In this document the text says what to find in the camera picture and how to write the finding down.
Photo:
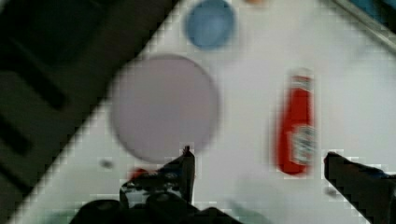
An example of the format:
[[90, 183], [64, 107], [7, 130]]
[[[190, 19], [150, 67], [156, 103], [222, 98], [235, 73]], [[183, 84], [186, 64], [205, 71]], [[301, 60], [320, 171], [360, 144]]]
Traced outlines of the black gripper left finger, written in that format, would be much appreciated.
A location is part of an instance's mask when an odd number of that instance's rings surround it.
[[117, 200], [96, 200], [78, 209], [70, 224], [242, 224], [215, 207], [191, 204], [195, 157], [189, 147], [155, 171], [120, 187]]

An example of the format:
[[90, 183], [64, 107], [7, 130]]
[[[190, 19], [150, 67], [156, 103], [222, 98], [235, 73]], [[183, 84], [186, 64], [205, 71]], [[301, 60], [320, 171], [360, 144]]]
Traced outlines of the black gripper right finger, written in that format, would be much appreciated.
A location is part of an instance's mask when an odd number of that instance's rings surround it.
[[395, 175], [329, 152], [324, 176], [370, 224], [395, 224]]

